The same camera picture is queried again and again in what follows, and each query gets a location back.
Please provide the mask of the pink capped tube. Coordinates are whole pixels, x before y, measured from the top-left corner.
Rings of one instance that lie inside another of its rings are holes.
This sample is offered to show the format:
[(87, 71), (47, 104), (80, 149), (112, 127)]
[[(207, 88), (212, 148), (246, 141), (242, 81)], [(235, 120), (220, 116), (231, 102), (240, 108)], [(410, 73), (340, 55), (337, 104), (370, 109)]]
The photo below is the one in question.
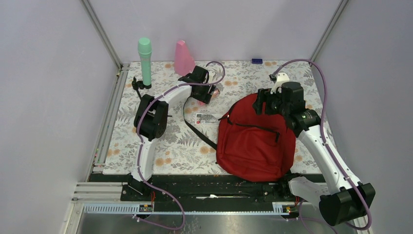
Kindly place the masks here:
[[(215, 98), (217, 98), (219, 95), (220, 95), (220, 90), (217, 88), (216, 90), (214, 90), (214, 92), (212, 93), (212, 95), (211, 95), (211, 99), (210, 99), (210, 101), (212, 101), (212, 100), (214, 100)], [(198, 105), (200, 105), (200, 106), (204, 106), (204, 105), (206, 105), (204, 102), (202, 102), (202, 101), (197, 101), (197, 103), (198, 103)]]

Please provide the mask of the clear packaged stationery card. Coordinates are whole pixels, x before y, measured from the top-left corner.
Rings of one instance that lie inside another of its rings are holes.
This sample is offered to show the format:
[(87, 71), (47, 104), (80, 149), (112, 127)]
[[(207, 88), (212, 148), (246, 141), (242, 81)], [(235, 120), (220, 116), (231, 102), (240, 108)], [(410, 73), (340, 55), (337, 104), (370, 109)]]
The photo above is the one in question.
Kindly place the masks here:
[(219, 116), (213, 113), (196, 113), (195, 124), (196, 125), (212, 125), (219, 122)]

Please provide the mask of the red backpack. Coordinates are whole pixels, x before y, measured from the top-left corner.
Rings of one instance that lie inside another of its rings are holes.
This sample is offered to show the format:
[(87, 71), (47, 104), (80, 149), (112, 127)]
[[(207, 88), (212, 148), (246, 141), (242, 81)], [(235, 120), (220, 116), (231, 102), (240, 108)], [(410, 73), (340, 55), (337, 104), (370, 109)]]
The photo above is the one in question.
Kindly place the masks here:
[(277, 181), (294, 163), (296, 136), (281, 115), (257, 115), (249, 94), (219, 118), (217, 143), (186, 125), (216, 151), (216, 162), (227, 173), (252, 182)]

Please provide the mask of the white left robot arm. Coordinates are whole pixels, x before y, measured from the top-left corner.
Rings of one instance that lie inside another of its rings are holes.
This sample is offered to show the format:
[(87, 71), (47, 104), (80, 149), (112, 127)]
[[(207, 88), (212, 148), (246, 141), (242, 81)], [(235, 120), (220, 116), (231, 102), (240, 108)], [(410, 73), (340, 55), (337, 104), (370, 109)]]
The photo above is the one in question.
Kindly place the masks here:
[(213, 82), (209, 78), (209, 71), (196, 66), (194, 71), (180, 77), (177, 83), (158, 96), (149, 94), (140, 95), (139, 106), (134, 118), (134, 127), (138, 137), (136, 163), (131, 177), (136, 180), (132, 194), (139, 200), (146, 200), (151, 194), (150, 185), (146, 184), (152, 176), (154, 150), (158, 139), (167, 128), (169, 109), (180, 101), (193, 98), (204, 104), (209, 104), (213, 93), (217, 90), (216, 84), (225, 77)]

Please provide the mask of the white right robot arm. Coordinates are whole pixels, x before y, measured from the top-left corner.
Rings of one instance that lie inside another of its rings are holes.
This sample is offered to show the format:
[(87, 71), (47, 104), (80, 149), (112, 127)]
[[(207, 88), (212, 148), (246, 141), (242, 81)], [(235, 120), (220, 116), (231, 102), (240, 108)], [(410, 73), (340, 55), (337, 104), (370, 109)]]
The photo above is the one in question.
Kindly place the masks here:
[(274, 90), (259, 89), (252, 106), (258, 115), (283, 117), (288, 129), (314, 158), (327, 185), (324, 188), (299, 176), (280, 186), (281, 198), (291, 201), (299, 196), (307, 200), (331, 226), (366, 216), (363, 229), (368, 229), (375, 189), (370, 183), (362, 183), (333, 148), (320, 116), (306, 107), (300, 83), (289, 81)]

